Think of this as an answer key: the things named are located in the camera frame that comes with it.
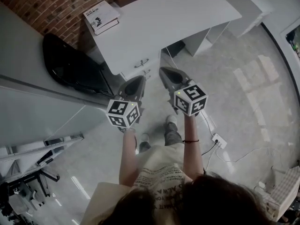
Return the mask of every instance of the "beige t-shirt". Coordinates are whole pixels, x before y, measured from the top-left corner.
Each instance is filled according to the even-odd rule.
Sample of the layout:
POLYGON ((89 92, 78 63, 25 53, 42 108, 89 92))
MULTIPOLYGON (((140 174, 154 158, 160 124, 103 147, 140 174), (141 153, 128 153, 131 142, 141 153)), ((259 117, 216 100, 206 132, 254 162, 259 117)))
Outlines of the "beige t-shirt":
POLYGON ((147 188, 155 197, 155 217, 158 224, 173 224, 171 199, 181 190, 182 183, 191 181, 183 173, 184 145, 153 146, 138 154, 139 176, 133 187, 119 184, 98 184, 83 216, 81 225, 97 225, 111 214, 118 200, 136 188, 147 188))

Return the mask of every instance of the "white book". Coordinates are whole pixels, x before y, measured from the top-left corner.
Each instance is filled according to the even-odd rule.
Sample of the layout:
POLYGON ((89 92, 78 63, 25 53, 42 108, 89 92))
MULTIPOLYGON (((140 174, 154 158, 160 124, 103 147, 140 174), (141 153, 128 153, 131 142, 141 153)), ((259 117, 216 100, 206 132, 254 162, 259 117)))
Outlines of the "white book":
POLYGON ((97 31, 120 16, 119 12, 106 1, 100 2, 83 14, 94 31, 97 31))
POLYGON ((115 20, 107 23, 106 25, 102 26, 101 28, 97 29, 96 31, 94 31, 94 33, 96 35, 99 35, 100 33, 103 33, 104 31, 110 29, 111 27, 113 27, 117 24, 119 24, 119 21, 118 21, 118 19, 115 19, 115 20))

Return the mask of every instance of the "white power strip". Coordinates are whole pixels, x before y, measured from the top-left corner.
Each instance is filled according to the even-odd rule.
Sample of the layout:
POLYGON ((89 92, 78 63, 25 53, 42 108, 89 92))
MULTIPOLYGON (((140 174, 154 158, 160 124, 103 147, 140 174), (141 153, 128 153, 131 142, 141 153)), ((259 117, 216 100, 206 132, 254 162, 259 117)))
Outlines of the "white power strip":
POLYGON ((215 134, 212 138, 212 141, 216 142, 216 140, 218 140, 218 145, 224 149, 227 145, 227 142, 219 135, 219 134, 215 134))

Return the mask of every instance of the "fiducial marker cube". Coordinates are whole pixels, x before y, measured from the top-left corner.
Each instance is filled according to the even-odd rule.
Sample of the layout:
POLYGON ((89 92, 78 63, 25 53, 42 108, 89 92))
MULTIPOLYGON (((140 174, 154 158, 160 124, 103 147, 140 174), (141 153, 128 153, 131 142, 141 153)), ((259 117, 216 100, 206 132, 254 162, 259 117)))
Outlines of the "fiducial marker cube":
POLYGON ((174 106, 187 116, 200 112, 207 103, 208 95, 197 83, 174 92, 174 106))
POLYGON ((113 126, 130 128, 140 116, 140 111, 135 102, 111 99, 106 110, 106 116, 113 126))

